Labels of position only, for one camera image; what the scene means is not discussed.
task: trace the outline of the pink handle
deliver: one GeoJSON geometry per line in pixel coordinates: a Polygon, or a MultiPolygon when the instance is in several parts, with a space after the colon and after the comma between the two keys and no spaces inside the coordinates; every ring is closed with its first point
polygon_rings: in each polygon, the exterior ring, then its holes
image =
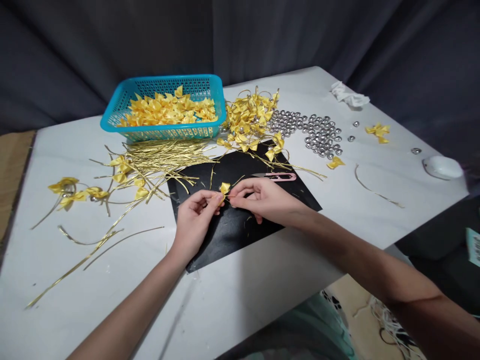
{"type": "Polygon", "coordinates": [[[270,180],[273,182],[281,182],[281,181],[295,181],[297,180],[297,175],[294,174],[293,172],[270,172],[266,173],[265,176],[267,176],[270,180]],[[289,178],[281,178],[280,175],[288,175],[289,178]]]}

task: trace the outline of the hand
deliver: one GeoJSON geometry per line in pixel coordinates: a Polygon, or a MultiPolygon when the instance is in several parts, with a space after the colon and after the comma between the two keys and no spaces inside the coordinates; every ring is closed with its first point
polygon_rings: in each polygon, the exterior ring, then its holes
{"type": "Polygon", "coordinates": [[[299,215],[313,211],[267,178],[240,181],[230,191],[228,199],[234,208],[250,210],[258,224],[265,218],[283,226],[294,226],[299,215]]]}
{"type": "Polygon", "coordinates": [[[210,220],[224,206],[221,192],[200,190],[178,207],[175,240],[170,251],[188,263],[204,242],[210,220]]]}

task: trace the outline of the left hand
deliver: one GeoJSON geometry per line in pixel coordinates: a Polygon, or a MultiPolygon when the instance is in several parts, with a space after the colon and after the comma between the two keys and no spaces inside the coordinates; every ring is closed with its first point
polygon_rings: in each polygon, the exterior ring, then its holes
{"type": "Polygon", "coordinates": [[[200,190],[192,194],[178,207],[176,234],[171,252],[184,262],[189,262],[204,242],[210,220],[220,214],[224,206],[221,192],[200,190]]]}

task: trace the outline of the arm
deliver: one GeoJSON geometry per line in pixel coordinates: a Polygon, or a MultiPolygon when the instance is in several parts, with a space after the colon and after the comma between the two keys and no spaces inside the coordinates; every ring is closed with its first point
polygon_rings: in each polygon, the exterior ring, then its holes
{"type": "Polygon", "coordinates": [[[311,210],[269,179],[243,180],[230,195],[232,206],[250,210],[259,224],[265,217],[309,234],[329,260],[389,307],[428,359],[467,359],[480,351],[480,324],[413,267],[311,210]]]}
{"type": "Polygon", "coordinates": [[[178,208],[177,230],[168,254],[128,297],[75,349],[69,360],[128,359],[164,305],[185,266],[199,251],[223,195],[200,190],[178,208]]]}

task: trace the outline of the white mouse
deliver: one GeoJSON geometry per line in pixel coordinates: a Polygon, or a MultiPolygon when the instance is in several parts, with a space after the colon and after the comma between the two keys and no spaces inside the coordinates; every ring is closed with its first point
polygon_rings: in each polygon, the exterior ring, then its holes
{"type": "Polygon", "coordinates": [[[422,160],[423,168],[433,177],[452,180],[463,175],[460,164],[449,157],[435,155],[422,160]]]}

